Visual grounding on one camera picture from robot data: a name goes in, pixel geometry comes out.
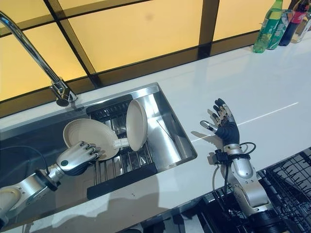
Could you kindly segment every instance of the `cable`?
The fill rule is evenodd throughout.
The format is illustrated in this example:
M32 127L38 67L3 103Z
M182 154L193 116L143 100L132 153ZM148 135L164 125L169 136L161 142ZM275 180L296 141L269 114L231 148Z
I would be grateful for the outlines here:
M243 142L240 144L240 146L245 145L245 144L252 144L254 146L254 148L252 148L247 154L252 153L256 149L256 144L253 142Z
M228 183L228 173L229 173L229 165L225 165L225 193L224 193L224 199L226 201L227 198L227 183Z
M35 148L32 148L32 147L28 147L28 146L12 146L12 147L4 147L4 148L0 148L0 150L6 150L6 149L12 149L12 148L28 148L28 149L31 149L33 151L35 151L38 155L41 156L43 162L44 162L44 166L45 166L45 170L46 170L46 173L49 175L49 168L48 168L48 164L47 164L47 161L46 159L44 158L43 154L41 154L41 152L39 152L38 150L36 150Z

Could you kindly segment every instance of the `chrome faucet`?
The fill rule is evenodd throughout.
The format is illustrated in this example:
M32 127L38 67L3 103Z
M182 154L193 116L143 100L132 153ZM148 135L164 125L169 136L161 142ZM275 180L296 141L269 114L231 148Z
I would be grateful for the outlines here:
M5 13L0 11L0 22L3 23L16 39L22 44L27 52L34 58L38 65L44 70L44 72L52 80L50 86L51 91L56 95L56 103L59 106L65 107L69 105L69 102L74 102L77 96L74 92L65 84L64 80L58 77L51 67L46 63L43 57L35 49L32 43L28 40L21 29L14 23Z

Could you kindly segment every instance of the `white countertop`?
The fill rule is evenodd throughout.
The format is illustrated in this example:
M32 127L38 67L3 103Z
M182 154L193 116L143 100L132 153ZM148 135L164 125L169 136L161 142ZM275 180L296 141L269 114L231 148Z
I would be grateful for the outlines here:
M28 224L29 232L116 232L213 189L207 160L220 141L200 126L214 100L226 101L251 141L256 170L311 146L311 32L299 44L264 54L242 48L79 95L79 103L158 82L198 157L94 200ZM0 119L2 130L64 111L49 103ZM224 185L218 170L215 188ZM7 232L23 232L22 226Z

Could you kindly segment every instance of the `bottle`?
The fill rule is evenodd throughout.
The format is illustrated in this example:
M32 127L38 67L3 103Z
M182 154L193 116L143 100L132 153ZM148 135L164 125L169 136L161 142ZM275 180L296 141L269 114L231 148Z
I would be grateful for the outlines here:
M283 0L276 0L267 12L262 23L258 38L254 44L253 52L263 53L269 45L271 36L276 30L278 21L282 15Z
M278 46L282 36L285 33L288 24L292 19L292 16L293 16L292 10L282 10L282 16L277 24L275 32L271 37L270 43L267 47L268 50L274 50Z
M302 22L297 27L291 42L299 43L310 27L311 27L311 6L309 7L306 16L303 18Z
M293 18L289 23L279 45L280 46L287 46L296 31L298 25L301 23L303 18L305 17L308 9L310 6L310 0L300 0L293 8Z

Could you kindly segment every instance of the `kitchen sink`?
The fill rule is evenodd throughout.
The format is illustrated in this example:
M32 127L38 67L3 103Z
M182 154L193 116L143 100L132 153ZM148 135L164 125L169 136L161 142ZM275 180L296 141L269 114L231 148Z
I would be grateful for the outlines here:
M196 158L197 154L163 92L158 84L152 83L1 132L0 188L20 182L37 168L44 168L42 158L31 148L41 152L48 165L55 163L57 156L67 148L63 141L63 128L74 119L100 121L111 127L119 138L126 137L126 111L133 99L138 100L146 110L148 136L145 145L137 152L124 148L112 159L91 164L80 176L65 176L56 192L49 192L43 200L11 219L10 228Z

